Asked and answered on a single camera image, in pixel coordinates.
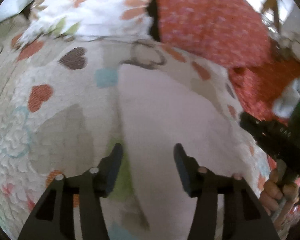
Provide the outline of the person right hand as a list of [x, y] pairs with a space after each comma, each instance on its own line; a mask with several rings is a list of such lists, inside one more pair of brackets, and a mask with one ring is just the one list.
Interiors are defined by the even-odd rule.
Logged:
[[[281, 210], [278, 219], [284, 219], [294, 204], [298, 201], [299, 187], [295, 183], [284, 185], [282, 189], [277, 186], [279, 175], [277, 169], [271, 171], [269, 179], [263, 186], [263, 191], [260, 194], [259, 201], [264, 209], [271, 214], [271, 211]], [[283, 208], [279, 208], [279, 200], [285, 198], [286, 203]]]

